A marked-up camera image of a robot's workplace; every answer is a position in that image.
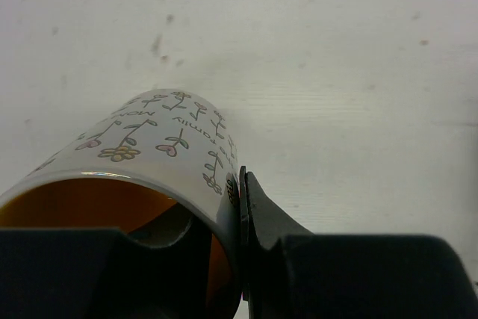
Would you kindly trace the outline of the white floral mug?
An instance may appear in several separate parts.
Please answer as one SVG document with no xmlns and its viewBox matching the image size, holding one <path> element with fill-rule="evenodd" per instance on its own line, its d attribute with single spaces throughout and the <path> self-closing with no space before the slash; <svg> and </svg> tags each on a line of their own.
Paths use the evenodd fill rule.
<svg viewBox="0 0 478 319">
<path fill-rule="evenodd" d="M 126 102 L 1 196 L 4 229 L 118 229 L 170 244 L 191 218 L 210 231 L 208 296 L 239 290 L 238 165 L 207 100 L 151 90 Z"/>
</svg>

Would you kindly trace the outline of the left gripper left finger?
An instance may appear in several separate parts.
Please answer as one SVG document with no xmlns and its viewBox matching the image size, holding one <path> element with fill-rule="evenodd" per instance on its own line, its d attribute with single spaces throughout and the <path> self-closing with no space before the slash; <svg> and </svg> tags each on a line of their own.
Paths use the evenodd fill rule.
<svg viewBox="0 0 478 319">
<path fill-rule="evenodd" d="M 157 247 L 118 229 L 4 229 L 1 316 L 233 318 L 235 284 L 207 294 L 211 239 L 196 218 Z"/>
</svg>

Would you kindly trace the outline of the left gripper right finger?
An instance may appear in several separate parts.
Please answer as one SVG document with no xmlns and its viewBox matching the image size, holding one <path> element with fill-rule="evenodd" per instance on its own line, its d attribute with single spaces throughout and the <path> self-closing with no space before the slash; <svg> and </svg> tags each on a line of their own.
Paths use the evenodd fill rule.
<svg viewBox="0 0 478 319">
<path fill-rule="evenodd" d="M 314 234 L 240 170 L 243 299 L 251 318 L 475 318 L 462 261 L 431 235 Z"/>
</svg>

